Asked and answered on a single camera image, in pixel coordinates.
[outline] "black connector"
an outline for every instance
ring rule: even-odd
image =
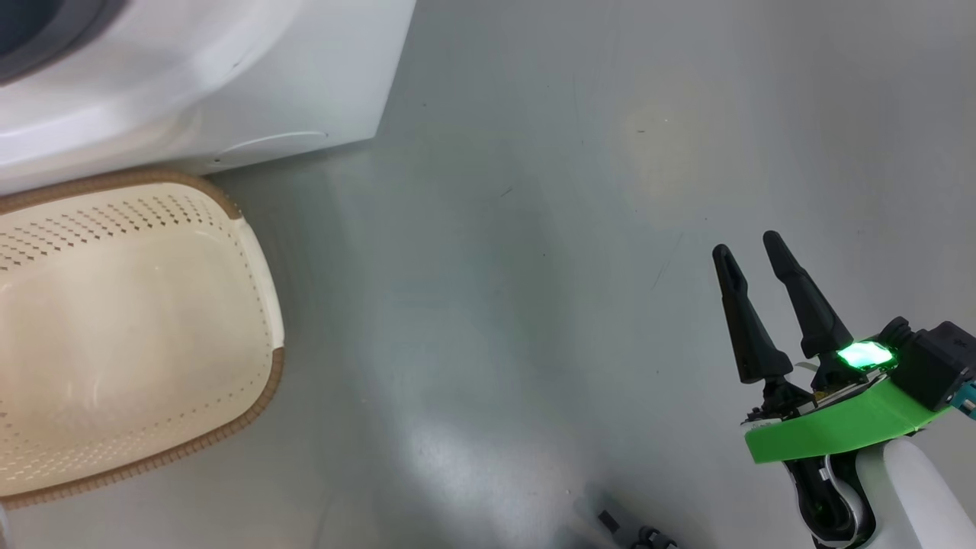
[[[849,385],[868,383],[865,372],[852,368],[837,357],[836,353],[820,355],[820,366],[813,375],[810,388],[832,393]]]
[[[976,377],[976,337],[952,322],[912,333],[908,321],[897,317],[878,341],[897,351],[892,382],[932,411],[948,406],[962,384]]]

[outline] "green mount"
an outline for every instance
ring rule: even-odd
[[[933,412],[884,379],[846,401],[749,431],[746,445],[755,463],[842,453],[914,433],[950,409]]]

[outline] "beige laundry basket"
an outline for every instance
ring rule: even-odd
[[[209,183],[130,172],[0,197],[0,501],[170,463],[274,395],[264,254]]]

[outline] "green led light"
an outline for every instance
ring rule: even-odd
[[[847,365],[859,370],[871,370],[895,359],[887,347],[874,341],[859,341],[837,351],[837,355]]]

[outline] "washing machine door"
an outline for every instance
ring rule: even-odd
[[[256,61],[303,0],[0,0],[0,193],[26,166],[176,115]]]

